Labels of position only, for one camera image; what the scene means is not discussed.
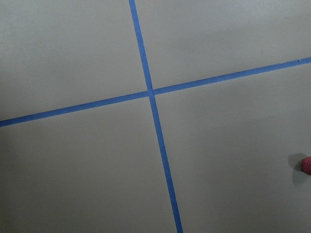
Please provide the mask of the red strawberry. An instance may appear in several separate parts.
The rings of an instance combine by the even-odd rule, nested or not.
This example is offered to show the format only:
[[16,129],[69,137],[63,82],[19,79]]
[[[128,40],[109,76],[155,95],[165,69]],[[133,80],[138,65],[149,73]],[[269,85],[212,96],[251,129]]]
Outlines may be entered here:
[[311,175],[311,157],[307,157],[302,160],[301,162],[301,170],[308,174]]

